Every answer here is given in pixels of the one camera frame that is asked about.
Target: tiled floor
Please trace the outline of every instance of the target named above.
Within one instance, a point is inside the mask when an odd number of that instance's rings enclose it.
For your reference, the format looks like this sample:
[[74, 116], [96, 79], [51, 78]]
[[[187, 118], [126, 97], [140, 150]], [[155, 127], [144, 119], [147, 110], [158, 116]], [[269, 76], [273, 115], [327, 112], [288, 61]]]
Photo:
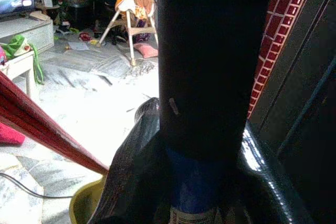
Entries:
[[[68, 40], [78, 41], [77, 36]], [[104, 164], [112, 158], [134, 124], [137, 107], [158, 97], [158, 59], [128, 63], [127, 44], [108, 43], [89, 51], [65, 50], [67, 41], [40, 54], [45, 84], [38, 105]], [[25, 90], [25, 81], [15, 83]], [[48, 196], [70, 196], [101, 177], [44, 146], [26, 139], [22, 146], [0, 145], [0, 172]], [[0, 223], [68, 224], [70, 199], [40, 199], [0, 177]]]

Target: white table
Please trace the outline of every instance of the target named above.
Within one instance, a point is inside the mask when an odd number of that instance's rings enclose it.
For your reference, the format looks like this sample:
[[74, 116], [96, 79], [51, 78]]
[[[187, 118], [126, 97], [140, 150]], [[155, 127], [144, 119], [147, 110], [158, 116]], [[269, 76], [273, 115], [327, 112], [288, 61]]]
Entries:
[[26, 77], [27, 95], [33, 101], [36, 101], [37, 89], [34, 79], [33, 55], [34, 51], [30, 51], [24, 55], [14, 58], [13, 60], [9, 60], [4, 66], [0, 65], [0, 71], [11, 80], [24, 73]]

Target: white label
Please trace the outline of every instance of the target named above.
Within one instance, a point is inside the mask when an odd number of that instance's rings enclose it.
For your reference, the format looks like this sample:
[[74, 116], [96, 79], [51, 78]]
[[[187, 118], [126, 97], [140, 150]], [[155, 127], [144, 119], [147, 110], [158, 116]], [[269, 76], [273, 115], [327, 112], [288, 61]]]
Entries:
[[215, 208], [200, 214], [186, 214], [171, 207], [169, 224], [214, 224], [215, 216]]

